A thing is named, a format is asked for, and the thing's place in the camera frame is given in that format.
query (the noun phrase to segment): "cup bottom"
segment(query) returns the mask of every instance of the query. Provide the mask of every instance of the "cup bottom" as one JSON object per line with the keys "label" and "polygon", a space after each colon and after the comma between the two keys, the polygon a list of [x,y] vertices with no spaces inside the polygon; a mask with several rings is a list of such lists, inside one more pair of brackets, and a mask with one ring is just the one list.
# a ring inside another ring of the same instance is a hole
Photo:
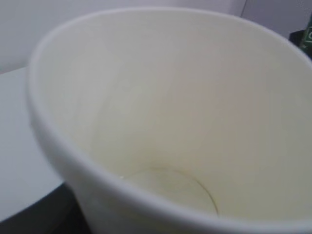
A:
{"label": "cup bottom", "polygon": [[149,168],[120,178],[171,202],[218,215],[217,205],[208,189],[185,173],[166,168]]}

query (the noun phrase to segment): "table surface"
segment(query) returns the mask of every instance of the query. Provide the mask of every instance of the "table surface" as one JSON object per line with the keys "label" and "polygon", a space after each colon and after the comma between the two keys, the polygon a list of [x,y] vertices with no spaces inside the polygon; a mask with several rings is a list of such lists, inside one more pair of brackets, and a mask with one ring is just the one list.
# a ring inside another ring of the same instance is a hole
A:
{"label": "table surface", "polygon": [[0,221],[62,183],[31,132],[25,82],[25,68],[0,75]]}

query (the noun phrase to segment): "white paper cup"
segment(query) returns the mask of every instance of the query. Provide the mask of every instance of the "white paper cup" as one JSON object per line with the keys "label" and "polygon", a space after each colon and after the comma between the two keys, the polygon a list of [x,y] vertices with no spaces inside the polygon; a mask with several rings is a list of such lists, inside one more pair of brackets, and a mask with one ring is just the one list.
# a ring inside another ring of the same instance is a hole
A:
{"label": "white paper cup", "polygon": [[312,65],[262,26],[94,13],[40,43],[27,91],[96,234],[312,232]]}

